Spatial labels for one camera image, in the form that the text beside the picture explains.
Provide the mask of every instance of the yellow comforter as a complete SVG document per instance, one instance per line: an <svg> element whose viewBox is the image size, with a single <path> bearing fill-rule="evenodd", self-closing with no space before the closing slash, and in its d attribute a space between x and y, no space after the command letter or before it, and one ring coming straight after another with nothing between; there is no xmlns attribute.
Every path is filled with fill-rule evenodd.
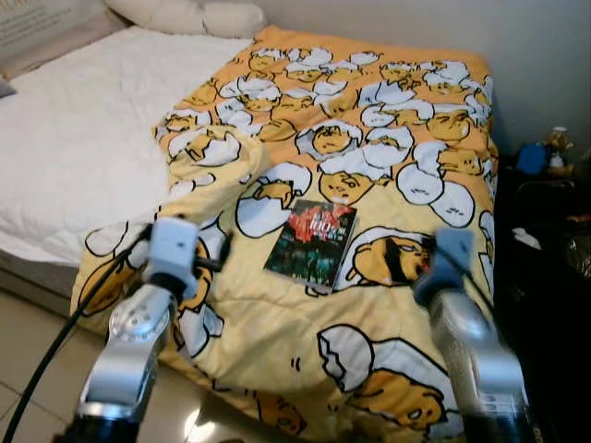
<svg viewBox="0 0 591 443"><path fill-rule="evenodd" d="M497 150L483 60L269 27L153 129L171 197L89 234L75 309L143 222L183 215L223 272L203 270L163 360L264 423L328 441L462 434L427 314L411 284L445 226L475 233L476 281L492 290ZM262 267L298 198L358 210L334 292ZM83 320L106 320L145 263L139 247Z"/></svg>

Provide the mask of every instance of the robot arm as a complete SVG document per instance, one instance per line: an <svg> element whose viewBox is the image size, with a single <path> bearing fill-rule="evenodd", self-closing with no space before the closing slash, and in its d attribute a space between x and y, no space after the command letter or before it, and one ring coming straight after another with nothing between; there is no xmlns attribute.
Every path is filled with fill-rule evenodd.
<svg viewBox="0 0 591 443"><path fill-rule="evenodd" d="M462 268L470 268L472 233L440 230L436 243ZM519 360L464 292L463 277L436 251L430 272L415 286L415 300L428 309L432 338L448 367L467 441L534 443Z"/></svg>
<svg viewBox="0 0 591 443"><path fill-rule="evenodd" d="M74 421L54 443L136 441L166 332L177 306L197 290L194 267L223 264L196 259L198 239L192 223L172 218L154 223L144 284L113 311L109 341L87 378ZM229 253L229 239L221 261Z"/></svg>

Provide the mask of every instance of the book cover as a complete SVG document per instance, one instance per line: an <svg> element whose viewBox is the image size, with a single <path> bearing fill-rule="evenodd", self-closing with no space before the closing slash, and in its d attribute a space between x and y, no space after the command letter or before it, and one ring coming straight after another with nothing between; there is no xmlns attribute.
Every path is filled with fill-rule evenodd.
<svg viewBox="0 0 591 443"><path fill-rule="evenodd" d="M356 213L344 205L298 200L264 268L330 292Z"/></svg>

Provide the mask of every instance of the white mattress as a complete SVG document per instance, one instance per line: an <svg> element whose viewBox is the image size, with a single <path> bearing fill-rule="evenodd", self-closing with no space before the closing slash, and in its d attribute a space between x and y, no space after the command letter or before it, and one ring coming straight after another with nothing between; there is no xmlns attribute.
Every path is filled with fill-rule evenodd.
<svg viewBox="0 0 591 443"><path fill-rule="evenodd" d="M151 127L250 44L132 27L11 81L0 100L0 248L76 265L84 234L166 197Z"/></svg>

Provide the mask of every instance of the floor tile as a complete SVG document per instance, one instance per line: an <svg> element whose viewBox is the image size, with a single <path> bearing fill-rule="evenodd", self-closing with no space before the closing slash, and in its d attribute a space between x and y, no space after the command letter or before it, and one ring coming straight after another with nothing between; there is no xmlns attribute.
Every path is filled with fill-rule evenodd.
<svg viewBox="0 0 591 443"><path fill-rule="evenodd" d="M77 330L47 367L33 400L69 422L84 382L103 347L102 337Z"/></svg>
<svg viewBox="0 0 591 443"><path fill-rule="evenodd" d="M18 394L6 386L0 385L0 420L18 398Z"/></svg>
<svg viewBox="0 0 591 443"><path fill-rule="evenodd" d="M139 443L183 443L187 418L200 411L207 392L172 369L159 368Z"/></svg>
<svg viewBox="0 0 591 443"><path fill-rule="evenodd" d="M0 436L4 436L16 404L0 420ZM17 428L13 443L49 443L55 434L62 433L66 423L46 412L34 403L29 403Z"/></svg>
<svg viewBox="0 0 591 443"><path fill-rule="evenodd" d="M22 392L63 325L62 318L0 293L0 382Z"/></svg>

